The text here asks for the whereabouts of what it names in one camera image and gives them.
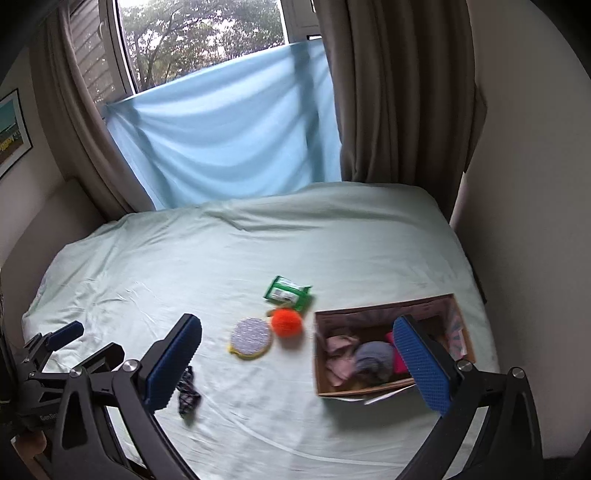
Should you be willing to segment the person's left hand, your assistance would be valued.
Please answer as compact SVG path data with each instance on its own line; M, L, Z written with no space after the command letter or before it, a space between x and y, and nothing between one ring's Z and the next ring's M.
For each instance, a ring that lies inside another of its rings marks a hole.
M17 436L13 446L24 462L31 462L36 456L43 453L47 446L47 439L42 431L36 431Z

